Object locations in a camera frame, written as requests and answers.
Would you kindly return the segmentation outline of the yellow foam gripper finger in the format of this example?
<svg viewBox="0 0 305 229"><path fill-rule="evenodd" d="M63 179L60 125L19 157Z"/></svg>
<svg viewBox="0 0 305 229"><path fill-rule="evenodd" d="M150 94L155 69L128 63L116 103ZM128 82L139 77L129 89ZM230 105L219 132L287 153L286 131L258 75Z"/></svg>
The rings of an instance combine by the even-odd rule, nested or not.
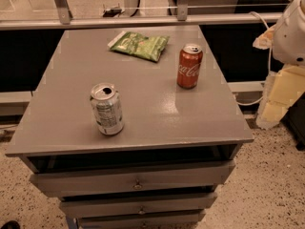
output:
<svg viewBox="0 0 305 229"><path fill-rule="evenodd" d="M273 128L304 93L304 66L285 64L278 73L270 73L265 81L256 125L265 130Z"/></svg>

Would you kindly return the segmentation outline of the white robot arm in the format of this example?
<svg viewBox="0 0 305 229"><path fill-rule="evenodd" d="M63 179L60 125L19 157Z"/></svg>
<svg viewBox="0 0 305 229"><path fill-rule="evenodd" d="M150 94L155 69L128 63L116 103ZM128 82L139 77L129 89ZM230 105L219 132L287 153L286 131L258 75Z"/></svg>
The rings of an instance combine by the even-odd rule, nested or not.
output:
<svg viewBox="0 0 305 229"><path fill-rule="evenodd" d="M253 46L270 49L273 58L283 63L278 73L268 73L257 111L256 125L267 130L305 93L305 0L294 0Z"/></svg>

